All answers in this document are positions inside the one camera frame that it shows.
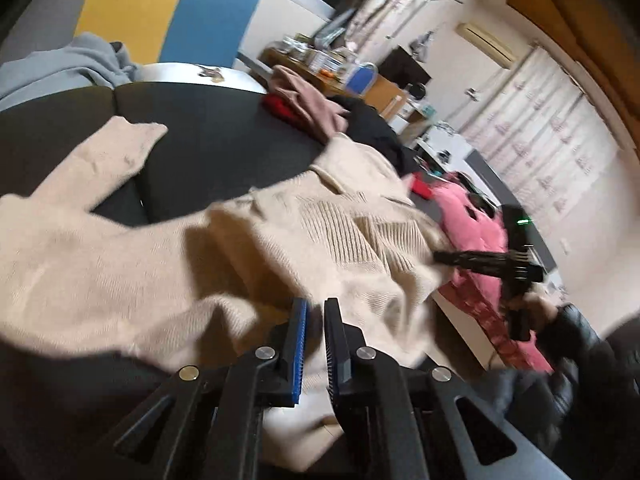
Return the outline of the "person's right hand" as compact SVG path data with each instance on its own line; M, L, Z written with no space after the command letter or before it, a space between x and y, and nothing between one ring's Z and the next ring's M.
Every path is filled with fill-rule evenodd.
M526 324L535 333L551 323L559 313L559 308L546 295L538 292L526 292L523 296L508 300L506 310L523 313Z

